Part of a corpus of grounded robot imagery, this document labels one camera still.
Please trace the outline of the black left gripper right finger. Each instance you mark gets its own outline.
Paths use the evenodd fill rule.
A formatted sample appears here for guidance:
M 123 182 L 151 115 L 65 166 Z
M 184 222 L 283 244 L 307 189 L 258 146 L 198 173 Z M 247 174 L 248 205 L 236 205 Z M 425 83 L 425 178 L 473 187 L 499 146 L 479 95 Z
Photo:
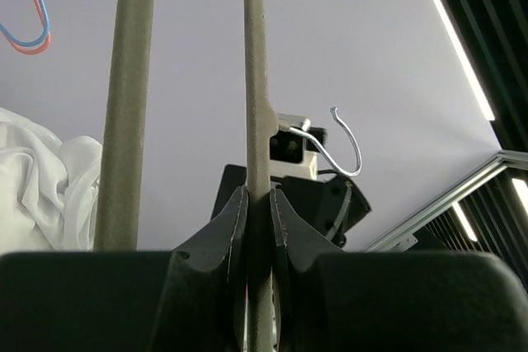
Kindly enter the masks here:
M 269 200 L 279 350 L 526 350 L 527 294 L 496 256 L 348 253 Z

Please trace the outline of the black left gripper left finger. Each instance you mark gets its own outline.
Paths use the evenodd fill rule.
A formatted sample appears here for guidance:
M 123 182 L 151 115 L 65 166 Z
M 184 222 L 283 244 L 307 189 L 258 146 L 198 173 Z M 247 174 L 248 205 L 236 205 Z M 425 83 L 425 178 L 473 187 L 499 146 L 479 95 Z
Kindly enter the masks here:
M 171 251 L 1 258 L 4 351 L 240 351 L 248 193 Z

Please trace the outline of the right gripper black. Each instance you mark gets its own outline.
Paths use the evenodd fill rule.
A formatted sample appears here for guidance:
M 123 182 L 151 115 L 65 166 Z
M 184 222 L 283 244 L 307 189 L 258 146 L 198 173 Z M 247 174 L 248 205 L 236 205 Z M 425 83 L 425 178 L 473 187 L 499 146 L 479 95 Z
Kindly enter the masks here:
M 247 169 L 228 164 L 219 184 L 210 221 L 211 250 L 245 250 L 251 247 L 248 218 Z M 287 176 L 266 196 L 269 224 L 258 246 L 275 250 L 283 245 L 285 218 L 300 221 L 312 234 L 342 247 L 344 234 L 361 221 L 370 205 L 358 187 L 342 176 L 329 181 L 312 181 Z

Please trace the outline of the white t shirt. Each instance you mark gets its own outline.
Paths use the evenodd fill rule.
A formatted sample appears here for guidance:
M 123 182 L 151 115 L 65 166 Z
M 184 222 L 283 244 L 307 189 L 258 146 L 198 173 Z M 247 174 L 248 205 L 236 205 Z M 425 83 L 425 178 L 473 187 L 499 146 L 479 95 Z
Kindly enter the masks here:
M 102 145 L 1 111 L 1 252 L 93 248 Z

